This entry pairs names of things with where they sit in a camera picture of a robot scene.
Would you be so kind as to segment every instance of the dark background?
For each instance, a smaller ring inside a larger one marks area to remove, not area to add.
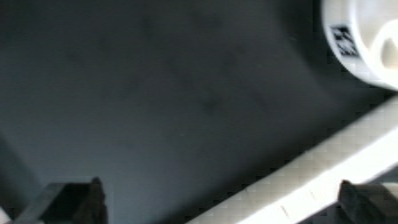
[[[318,1],[0,1],[0,198],[105,182],[112,223],[185,223],[391,96]]]

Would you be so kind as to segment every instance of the light strip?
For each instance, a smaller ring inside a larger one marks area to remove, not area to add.
[[[4,212],[4,209],[0,207],[0,224],[7,224],[11,222],[9,216]]]
[[[187,224],[295,224],[398,165],[398,97]]]

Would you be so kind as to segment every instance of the dark gray surface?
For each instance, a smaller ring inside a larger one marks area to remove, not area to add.
[[[16,193],[100,176],[112,223],[185,223],[391,94],[341,72],[308,0],[0,2]]]

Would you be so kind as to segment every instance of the white round object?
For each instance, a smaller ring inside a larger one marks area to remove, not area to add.
[[[398,90],[398,0],[324,0],[324,29],[350,73]]]

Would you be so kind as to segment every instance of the white object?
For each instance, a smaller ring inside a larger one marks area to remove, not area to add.
[[[347,70],[364,82],[398,90],[398,1],[324,0],[322,17]]]
[[[189,224],[299,223],[398,165],[398,97]]]
[[[7,224],[9,222],[11,222],[11,219],[0,207],[0,224]]]

